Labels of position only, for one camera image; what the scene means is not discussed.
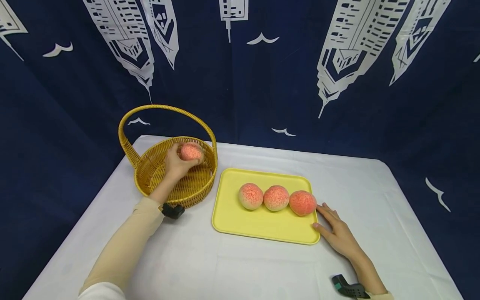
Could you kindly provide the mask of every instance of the speckled peach skin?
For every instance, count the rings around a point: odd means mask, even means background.
[[[307,191],[296,191],[290,195],[290,209],[299,216],[306,216],[317,208],[317,199]]]
[[[185,143],[180,149],[180,157],[183,160],[201,160],[203,154],[202,147],[195,142]]]
[[[279,211],[287,207],[289,200],[288,191],[280,185],[273,185],[264,194],[265,206],[273,211]]]
[[[239,201],[249,210],[259,208],[264,201],[264,193],[254,183],[245,183],[239,190]]]

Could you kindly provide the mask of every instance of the white bird shape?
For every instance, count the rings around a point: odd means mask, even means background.
[[[276,38],[274,39],[268,39],[264,36],[264,34],[261,32],[260,35],[258,36],[258,38],[256,39],[253,39],[251,40],[250,42],[247,42],[248,45],[255,45],[255,44],[258,44],[260,43],[261,41],[264,41],[265,43],[268,43],[268,44],[272,44],[274,42],[276,42],[276,40],[278,40],[280,37],[277,36]]]
[[[50,51],[48,53],[45,53],[42,56],[43,57],[55,57],[55,56],[59,55],[60,52],[62,52],[62,51],[67,51],[67,52],[73,51],[72,42],[70,42],[70,46],[68,46],[68,47],[63,47],[63,46],[60,46],[59,44],[55,44],[55,47],[53,48],[52,51]]]
[[[437,196],[438,196],[438,202],[440,203],[440,205],[442,205],[443,207],[445,207],[446,210],[448,210],[449,213],[451,213],[452,211],[450,210],[450,208],[448,208],[448,206],[445,204],[445,202],[443,201],[442,199],[442,195],[444,194],[444,192],[442,192],[441,190],[437,189],[436,187],[434,187],[430,181],[428,180],[428,178],[425,177],[425,183],[427,184],[427,186],[432,190],[434,191]]]
[[[282,129],[282,130],[278,130],[278,129],[273,129],[273,128],[272,128],[272,130],[275,131],[275,132],[278,132],[278,133],[284,133],[284,134],[287,135],[287,136],[296,136],[296,135],[294,135],[294,134],[288,133],[286,128],[285,128],[285,129]]]
[[[135,120],[128,122],[127,126],[130,125],[130,124],[135,124],[135,123],[140,123],[140,124],[143,124],[143,125],[150,125],[150,123],[142,121],[141,118],[136,118]]]

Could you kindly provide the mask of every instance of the person's right hand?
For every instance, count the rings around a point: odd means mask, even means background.
[[[364,255],[357,240],[347,224],[340,219],[336,210],[330,209],[326,203],[323,203],[321,206],[317,205],[317,211],[330,223],[332,232],[318,223],[313,223],[312,226],[323,235],[333,249],[350,261],[358,256]]]
[[[200,160],[182,160],[179,157],[178,150],[181,145],[184,143],[175,143],[167,152],[167,157],[165,158],[165,178],[173,179],[174,181],[179,181],[185,175],[187,175],[188,170],[193,167],[201,164],[203,162],[204,156]]]

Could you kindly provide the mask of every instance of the skyscraper print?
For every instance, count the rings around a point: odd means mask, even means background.
[[[12,49],[13,52],[24,60],[20,54],[15,51],[5,36],[15,33],[28,33],[25,26],[17,17],[12,8],[8,5],[6,0],[0,0],[0,39]]]
[[[248,0],[218,0],[220,20],[225,21],[228,42],[231,42],[231,21],[248,21]]]
[[[177,18],[171,0],[143,0],[145,16],[153,38],[162,49],[172,69],[179,51]]]
[[[155,61],[136,2],[84,0],[84,4],[117,60],[150,93]]]
[[[450,0],[417,0],[413,3],[396,35],[396,48],[392,56],[394,75],[390,85],[407,70],[449,4]]]
[[[338,99],[376,61],[410,0],[339,0],[318,60],[319,96]]]

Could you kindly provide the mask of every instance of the navy blue curtain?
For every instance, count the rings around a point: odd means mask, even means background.
[[[123,157],[121,117],[150,103],[219,142],[382,160],[475,295],[480,3],[107,2],[0,0],[0,298],[26,293]],[[131,121],[132,142],[208,139],[173,112]]]

